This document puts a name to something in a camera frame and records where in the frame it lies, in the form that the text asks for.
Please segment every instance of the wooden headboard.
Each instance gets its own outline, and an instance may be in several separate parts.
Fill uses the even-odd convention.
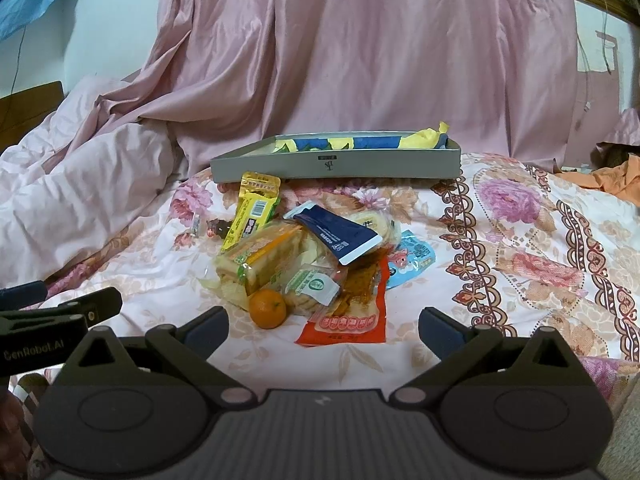
[[[0,99],[0,153],[20,142],[64,97],[62,83],[56,81]]]

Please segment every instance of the wire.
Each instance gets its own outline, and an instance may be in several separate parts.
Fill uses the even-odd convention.
[[[20,72],[20,54],[22,53],[22,42],[24,41],[24,35],[26,32],[27,32],[27,27],[25,26],[22,30],[22,37],[20,38],[20,46],[18,47],[18,59],[15,62],[14,82],[11,84],[11,92],[9,93],[9,99],[6,104],[6,111],[4,112],[4,117],[2,118],[2,122],[0,123],[0,132],[2,131],[2,127],[6,122],[6,118],[9,116],[9,110],[11,109],[11,98],[14,96],[15,82],[18,79],[18,72]]]
[[[578,46],[580,46],[580,54],[582,54],[582,62],[584,63],[585,72],[584,72],[584,111],[588,112],[591,107],[591,103],[589,100],[589,72],[591,71],[591,67],[589,66],[589,58],[587,57],[587,53],[582,46],[582,41],[580,40],[580,34],[578,34]]]
[[[607,18],[609,17],[609,6],[607,5],[607,0],[602,0],[604,2],[604,24],[602,26],[602,57],[604,58],[604,64],[607,67],[607,72],[611,75],[611,67],[609,66],[609,61],[607,60],[607,53],[605,51],[605,44],[607,42]]]

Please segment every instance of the barcode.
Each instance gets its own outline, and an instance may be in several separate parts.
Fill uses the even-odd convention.
[[[258,200],[254,204],[254,208],[251,209],[251,216],[262,216],[262,213],[264,213],[264,208],[265,207],[267,207],[267,201],[266,200]]]

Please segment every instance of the pink curtain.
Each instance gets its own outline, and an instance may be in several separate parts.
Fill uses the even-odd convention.
[[[443,120],[465,151],[550,168],[572,120],[575,28],[574,0],[161,0],[145,66],[68,151],[165,120],[193,174],[265,136]]]

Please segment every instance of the cracker package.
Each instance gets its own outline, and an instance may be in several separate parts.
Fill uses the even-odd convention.
[[[335,308],[346,267],[302,265],[287,274],[281,293],[291,314],[310,317],[318,310]]]
[[[214,261],[223,297],[246,307],[246,298],[288,269],[300,257],[304,229],[292,222],[273,221],[242,238]]]
[[[385,342],[388,279],[386,251],[361,256],[349,266],[338,298],[313,314],[296,343],[319,346]]]

